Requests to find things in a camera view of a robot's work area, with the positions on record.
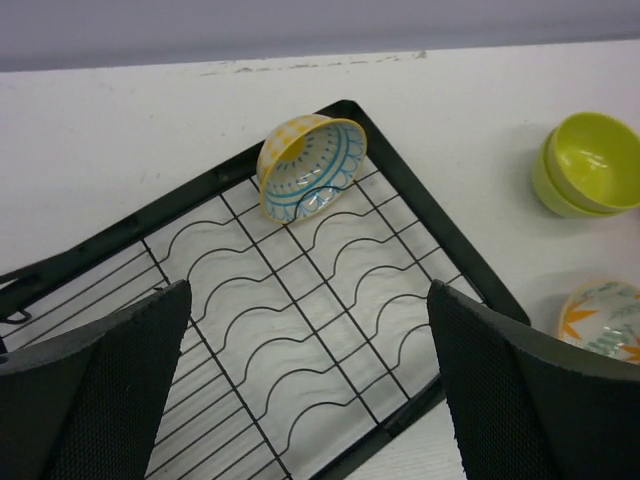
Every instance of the black metal frame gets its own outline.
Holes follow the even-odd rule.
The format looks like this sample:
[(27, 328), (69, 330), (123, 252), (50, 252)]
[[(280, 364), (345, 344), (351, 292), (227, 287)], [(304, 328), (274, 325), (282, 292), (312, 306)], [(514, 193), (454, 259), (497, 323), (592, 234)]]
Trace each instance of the black metal frame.
[[(488, 306), (493, 308), (494, 310), (503, 313), (511, 318), (519, 320), (525, 324), (529, 324), (529, 320), (522, 310), (522, 308), (518, 305), (515, 299), (508, 292), (506, 287), (500, 281), (500, 279), (494, 274), (494, 272), (490, 269), (490, 267), (486, 264), (486, 262), (482, 259), (482, 257), (476, 252), (476, 250), (472, 247), (472, 245), (468, 242), (468, 240), (462, 235), (462, 233), (458, 230), (455, 224), (449, 219), (446, 213), (442, 210), (442, 208), (437, 204), (437, 202), (433, 199), (433, 197), (428, 193), (425, 187), (420, 183), (420, 181), (415, 177), (415, 175), (411, 172), (409, 167), (403, 162), (398, 153), (393, 149), (393, 147), (389, 144), (389, 142), (385, 139), (380, 130), (376, 127), (373, 121), (364, 113), (364, 111), (353, 101), (342, 100), (333, 105), (330, 105), (322, 110), (320, 110), (321, 114), (329, 115), (333, 117), (343, 117), (350, 118), (355, 122), (359, 123), (365, 130), (368, 138), (368, 151), (367, 155), (373, 164), (378, 168), (378, 171), (388, 180), (391, 186), (398, 192), (393, 198), (397, 198), (398, 196), (407, 204), (407, 206), (413, 211), (416, 215), (418, 221), (422, 223), (427, 230), (432, 234), (432, 236), (436, 239), (439, 248), (442, 248), (445, 253), (449, 256), (449, 258), (453, 261), (455, 266), (461, 272), (461, 275), (465, 277), (465, 279), (472, 285), (472, 287), (477, 291), (477, 293), (482, 297), (482, 299), (486, 302)], [(28, 306), (36, 302), (37, 300), (43, 298), (49, 293), (55, 291), (60, 286), (69, 282), (70, 280), (78, 277), (79, 275), (87, 272), (91, 268), (100, 264), (104, 260), (112, 257), (116, 253), (124, 250), (130, 245), (136, 242), (142, 242), (146, 252), (153, 259), (155, 267), (161, 272), (164, 282), (166, 284), (170, 284), (170, 279), (167, 276), (166, 272), (163, 270), (161, 265), (161, 260), (159, 261), (149, 245), (145, 241), (145, 237), (150, 235), (151, 233), (157, 231), (163, 226), (171, 223), (177, 218), (181, 217), (188, 211), (194, 209), (195, 207), (211, 200), (214, 197), (220, 196), (225, 205), (229, 208), (232, 213), (233, 218), (230, 221), (237, 222), (240, 227), (245, 231), (247, 237), (251, 239), (251, 235), (244, 227), (242, 221), (240, 220), (240, 216), (242, 212), (234, 212), (231, 206), (224, 198), (224, 192), (232, 188), (233, 186), (239, 184), (240, 182), (247, 181), (255, 174), (255, 166), (256, 159), (262, 143), (254, 145), (253, 147), (245, 150), (244, 152), (236, 155), (232, 159), (226, 161), (218, 167), (211, 169), (209, 172), (206, 172), (199, 177), (191, 180), (185, 185), (177, 188), (173, 192), (163, 196), (152, 204), (142, 208), (138, 212), (130, 215), (124, 220), (118, 222), (114, 226), (104, 230), (98, 235), (90, 238), (89, 240), (81, 243), (75, 248), (64, 252), (55, 257), (49, 258), (42, 262), (38, 262), (36, 264), (30, 265), (28, 267), (22, 268), (11, 274), (4, 275), (0, 277), (0, 283), (5, 283), (13, 280), (13, 283), (9, 284), (2, 290), (0, 290), (0, 319), (5, 319), (7, 322), (13, 323), (22, 323), (28, 322), (30, 320), (30, 315), (28, 313)], [(258, 189), (258, 186), (255, 184), (253, 180), (250, 180), (254, 187)], [(391, 231), (394, 231), (389, 221), (385, 218), (385, 216), (380, 212), (379, 208), (382, 205), (376, 205), (371, 199), (367, 196), (366, 191), (360, 185), (360, 182), (356, 182), (350, 188), (357, 188), (360, 192), (367, 198), (369, 203), (372, 205), (372, 209), (366, 214), (377, 214), (382, 220), (391, 228)], [(301, 254), (297, 256), (293, 261), (300, 257), (305, 257), (310, 260), (308, 256), (308, 252), (303, 248), (303, 246), (299, 243), (296, 236), (291, 233), (289, 227), (287, 225), (282, 227), (286, 231), (288, 231), (292, 240), (297, 244), (300, 248)], [(401, 232), (395, 232), (391, 237), (385, 239), (383, 241), (373, 240), (378, 243), (384, 243), (391, 238), (395, 238), (402, 243), (407, 253), (411, 256), (413, 262), (410, 266), (417, 265), (418, 268), (422, 270), (424, 275), (429, 279), (431, 276), (429, 273), (422, 267), (420, 264), (420, 260), (424, 257), (430, 255), (432, 252), (427, 253), (423, 257), (417, 258), (411, 250), (404, 244), (402, 238), (399, 236)], [(297, 301), (294, 297), (289, 293), (287, 286), (279, 279), (278, 277), (278, 269), (274, 269), (269, 264), (268, 259), (261, 252), (259, 247), (259, 241), (251, 240), (251, 245), (247, 249), (256, 249), (257, 252), (262, 256), (265, 263), (269, 266), (269, 270), (271, 271), (271, 275), (273, 275), (281, 284), (284, 291), (289, 296), (291, 303), (295, 308), (300, 310), (300, 307), (297, 304)], [(336, 256), (334, 260), (334, 273), (335, 273), (335, 264), (338, 260), (338, 256)], [(318, 269), (318, 267), (311, 261), (312, 266), (316, 269), (317, 273), (320, 275), (322, 279), (322, 283), (319, 285), (327, 286), (333, 293), (334, 297), (340, 302), (341, 308), (344, 312), (349, 314), (349, 306), (346, 306), (340, 300), (339, 295), (333, 292), (331, 285), (329, 284), (329, 280), (331, 277), (325, 278), (322, 275), (322, 272)], [(21, 313), (23, 318), (21, 320), (8, 320), (8, 317), (15, 315), (15, 313)], [(320, 472), (318, 472), (313, 478), (314, 479), (338, 479), (344, 478), (348, 473), (353, 471), (358, 465), (362, 464), (371, 455), (373, 455), (376, 451), (386, 445), (392, 438), (400, 434), (404, 431), (408, 426), (410, 426), (413, 422), (415, 422), (418, 418), (420, 418), (424, 413), (428, 412), (431, 408), (433, 408), (439, 401), (444, 398), (444, 391), (440, 379), (437, 377), (428, 385), (426, 385), (417, 395), (411, 397), (407, 394), (407, 392), (402, 387), (401, 383), (395, 378), (393, 371), (395, 367), (390, 367), (384, 361), (384, 359), (378, 354), (377, 350), (372, 347), (371, 340), (373, 337), (367, 337), (364, 332), (360, 329), (358, 323), (350, 317), (350, 320), (356, 326), (356, 328), (360, 331), (362, 336), (364, 337), (364, 343), (358, 347), (354, 352), (350, 355), (355, 354), (360, 348), (364, 348), (367, 345), (372, 347), (373, 352), (377, 355), (378, 360), (382, 363), (385, 368), (386, 373), (389, 375), (398, 386), (400, 391), (403, 393), (404, 397), (407, 399), (405, 405), (403, 405), (400, 409), (390, 415), (388, 418), (379, 421), (376, 416), (369, 410), (367, 403), (362, 400), (361, 394), (363, 391), (358, 391), (356, 387), (350, 382), (348, 375), (346, 375), (342, 371), (342, 367), (340, 363), (344, 361), (343, 359), (336, 359), (331, 350), (324, 345), (322, 337), (319, 335), (319, 331), (314, 329), (311, 325), (311, 322), (304, 315), (304, 312), (300, 310), (300, 314), (302, 318), (309, 324), (311, 333), (310, 337), (317, 338), (320, 343), (323, 345), (324, 349), (327, 351), (329, 356), (331, 357), (333, 366), (342, 373), (343, 377), (350, 385), (351, 389), (354, 392), (354, 397), (351, 401), (357, 401), (359, 399), (362, 406), (367, 410), (375, 423), (375, 427), (365, 435), (360, 441), (355, 443), (352, 447), (350, 447), (347, 451), (341, 454), (339, 457), (334, 459), (331, 463), (329, 463), (325, 468), (323, 468)], [(230, 328), (235, 322), (234, 319), (229, 325)], [(207, 349), (209, 350), (209, 354), (213, 358), (213, 360), (218, 364), (218, 368), (222, 372), (221, 375), (224, 376), (231, 386), (231, 390), (228, 393), (233, 391), (245, 410), (251, 416), (252, 424), (255, 425), (262, 438), (264, 439), (264, 443), (271, 450), (272, 455), (274, 456), (274, 460), (280, 464), (283, 472), (285, 473), (285, 478), (291, 478), (289, 472), (287, 471), (286, 466), (282, 463), (280, 456), (284, 452), (276, 452), (273, 445), (269, 442), (267, 435), (264, 431), (262, 431), (259, 419), (260, 417), (256, 417), (251, 410), (248, 408), (244, 399), (240, 395), (237, 390), (239, 384), (234, 385), (234, 383), (229, 378), (222, 364), (217, 360), (216, 353), (214, 352), (211, 346), (206, 341), (205, 336), (199, 330), (198, 320), (191, 319), (191, 326), (196, 330), (198, 336), (201, 339), (201, 342), (205, 344)], [(2, 343), (2, 339), (0, 338), (0, 353), (4, 350), (4, 344)], [(323, 374), (326, 372), (317, 371), (315, 373)], [(291, 432), (293, 431), (293, 427), (289, 432), (289, 440), (291, 438)]]

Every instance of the decorated bowl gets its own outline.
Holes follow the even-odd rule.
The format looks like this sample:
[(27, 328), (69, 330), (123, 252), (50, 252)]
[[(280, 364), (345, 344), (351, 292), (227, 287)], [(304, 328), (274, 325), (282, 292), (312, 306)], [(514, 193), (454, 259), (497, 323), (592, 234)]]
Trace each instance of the decorated bowl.
[(349, 119), (312, 114), (279, 125), (258, 157), (264, 214), (287, 224), (322, 211), (355, 180), (366, 152), (364, 130)]

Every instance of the dish rack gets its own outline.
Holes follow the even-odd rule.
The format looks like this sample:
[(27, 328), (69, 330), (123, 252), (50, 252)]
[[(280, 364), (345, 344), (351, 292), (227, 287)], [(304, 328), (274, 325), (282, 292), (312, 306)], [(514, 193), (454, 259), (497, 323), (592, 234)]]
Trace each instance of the dish rack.
[(76, 248), (0, 279), (0, 353), (188, 279), (192, 318), (146, 478), (342, 479), (444, 398), (434, 278), (526, 315), (354, 102), (358, 180), (326, 212), (277, 225), (259, 206), (261, 144)]

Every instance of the yellow and blue bowl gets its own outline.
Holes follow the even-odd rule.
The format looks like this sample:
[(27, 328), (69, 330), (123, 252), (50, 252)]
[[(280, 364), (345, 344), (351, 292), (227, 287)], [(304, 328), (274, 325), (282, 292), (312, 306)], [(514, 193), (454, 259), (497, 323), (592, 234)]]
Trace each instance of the yellow and blue bowl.
[(540, 149), (540, 153), (533, 165), (531, 173), (533, 189), (535, 190), (536, 195), (538, 195), (540, 201), (552, 212), (566, 218), (599, 218), (616, 215), (617, 212), (603, 213), (580, 208), (571, 203), (560, 193), (549, 176), (547, 168), (547, 150), (550, 141), (551, 135), (547, 137), (546, 142)]
[(264, 214), (287, 224), (318, 213), (355, 180), (366, 153), (365, 132), (349, 119), (312, 114), (279, 125), (258, 156)]

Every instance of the white table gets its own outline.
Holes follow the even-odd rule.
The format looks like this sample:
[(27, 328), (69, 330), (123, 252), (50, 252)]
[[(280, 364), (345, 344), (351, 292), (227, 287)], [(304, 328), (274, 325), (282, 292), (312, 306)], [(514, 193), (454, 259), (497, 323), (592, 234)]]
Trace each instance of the white table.
[[(554, 124), (581, 110), (640, 130), (640, 41), (0, 75), (0, 271), (68, 248), (264, 138), (357, 100), (551, 332), (583, 282), (640, 282), (640, 215), (560, 219), (529, 187)], [(444, 406), (353, 478), (461, 478)]]

